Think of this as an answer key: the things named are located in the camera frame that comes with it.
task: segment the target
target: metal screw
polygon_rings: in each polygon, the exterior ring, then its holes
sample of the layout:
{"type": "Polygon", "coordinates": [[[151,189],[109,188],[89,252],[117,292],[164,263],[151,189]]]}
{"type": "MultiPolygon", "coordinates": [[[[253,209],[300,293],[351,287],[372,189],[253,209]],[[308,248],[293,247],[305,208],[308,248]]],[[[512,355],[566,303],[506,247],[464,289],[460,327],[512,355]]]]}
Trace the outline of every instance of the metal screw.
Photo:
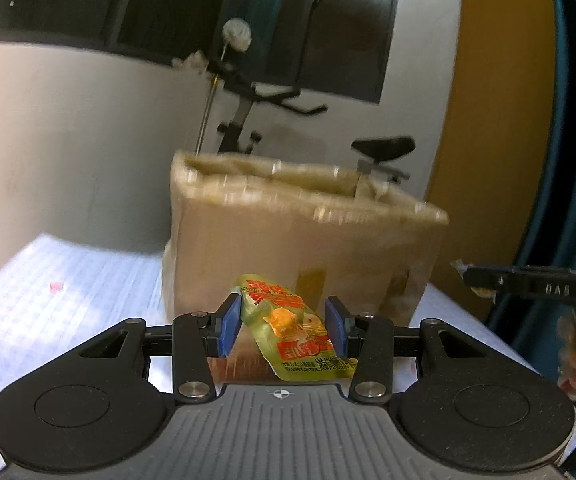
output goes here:
{"type": "Polygon", "coordinates": [[[210,393],[210,387],[201,381],[188,381],[179,386],[179,393],[183,397],[199,399],[199,397],[205,397],[210,393]]]}
{"type": "Polygon", "coordinates": [[[357,384],[354,391],[362,397],[381,397],[386,393],[386,386],[375,381],[364,381],[357,384]]]}

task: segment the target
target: white tablecloth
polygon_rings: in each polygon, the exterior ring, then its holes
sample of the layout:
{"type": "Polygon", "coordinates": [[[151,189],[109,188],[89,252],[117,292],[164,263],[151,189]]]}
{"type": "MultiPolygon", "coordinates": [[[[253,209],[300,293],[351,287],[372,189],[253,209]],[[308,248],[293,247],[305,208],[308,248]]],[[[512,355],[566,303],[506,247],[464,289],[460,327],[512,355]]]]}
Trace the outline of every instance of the white tablecloth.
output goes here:
{"type": "MultiPolygon", "coordinates": [[[[0,271],[0,391],[128,317],[142,317],[149,325],[167,323],[159,256],[100,250],[41,235],[0,271]]],[[[446,320],[524,362],[432,285],[412,325],[426,317],[446,320]]],[[[403,391],[417,377],[412,359],[397,364],[395,389],[403,391]]],[[[149,381],[162,392],[171,391],[170,358],[152,359],[149,381]]],[[[574,446],[576,429],[568,451],[574,446]]],[[[0,469],[3,465],[0,456],[0,469]]]]}

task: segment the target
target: yellow-green plastic wrapper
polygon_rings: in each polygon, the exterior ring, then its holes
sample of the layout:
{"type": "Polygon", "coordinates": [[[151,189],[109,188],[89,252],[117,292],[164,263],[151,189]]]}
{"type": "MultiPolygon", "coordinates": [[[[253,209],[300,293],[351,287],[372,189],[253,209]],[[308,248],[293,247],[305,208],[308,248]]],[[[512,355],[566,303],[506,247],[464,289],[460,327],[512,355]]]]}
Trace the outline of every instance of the yellow-green plastic wrapper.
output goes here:
{"type": "Polygon", "coordinates": [[[235,283],[242,296],[241,320],[261,354],[284,381],[325,381],[353,376],[356,359],[335,354],[325,326],[303,300],[257,274],[235,283]]]}

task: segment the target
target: gray wall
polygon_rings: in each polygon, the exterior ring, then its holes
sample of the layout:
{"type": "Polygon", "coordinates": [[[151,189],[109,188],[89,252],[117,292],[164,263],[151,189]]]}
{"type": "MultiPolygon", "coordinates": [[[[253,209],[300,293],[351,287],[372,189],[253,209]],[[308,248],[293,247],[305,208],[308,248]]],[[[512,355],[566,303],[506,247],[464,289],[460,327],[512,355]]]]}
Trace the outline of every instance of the gray wall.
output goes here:
{"type": "MultiPolygon", "coordinates": [[[[356,137],[411,134],[399,168],[422,196],[449,95],[460,0],[399,0],[379,106],[305,92],[327,114],[303,119],[268,106],[249,128],[259,155],[355,166],[356,137]]],[[[192,149],[205,76],[56,47],[0,44],[0,267],[40,232],[122,250],[161,250],[169,232],[167,174],[175,149],[192,149]]],[[[215,101],[205,151],[236,99],[215,101]]]]}

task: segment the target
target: orange food image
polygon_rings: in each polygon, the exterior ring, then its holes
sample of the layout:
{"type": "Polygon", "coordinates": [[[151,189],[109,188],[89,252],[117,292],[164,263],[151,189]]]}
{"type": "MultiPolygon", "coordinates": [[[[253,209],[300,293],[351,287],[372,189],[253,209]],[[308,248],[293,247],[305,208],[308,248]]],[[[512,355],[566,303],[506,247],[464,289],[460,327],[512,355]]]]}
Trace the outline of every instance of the orange food image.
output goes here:
{"type": "Polygon", "coordinates": [[[271,311],[270,315],[264,317],[263,320],[272,327],[274,335],[281,339],[297,335],[303,331],[299,325],[297,315],[282,306],[275,308],[271,311]]]}

